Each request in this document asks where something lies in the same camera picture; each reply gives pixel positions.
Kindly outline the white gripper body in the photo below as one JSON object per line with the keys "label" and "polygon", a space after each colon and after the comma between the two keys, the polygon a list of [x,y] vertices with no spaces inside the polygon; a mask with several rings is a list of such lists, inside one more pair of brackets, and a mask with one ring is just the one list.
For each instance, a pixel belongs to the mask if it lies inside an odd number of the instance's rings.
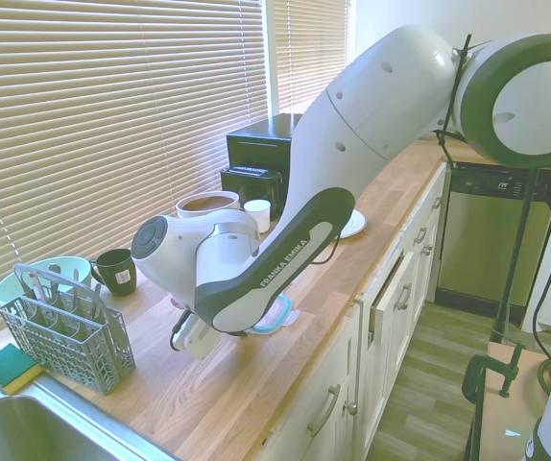
{"label": "white gripper body", "polygon": [[197,315],[190,314],[179,332],[179,346],[199,360],[205,359],[220,339],[221,332],[212,328]]}

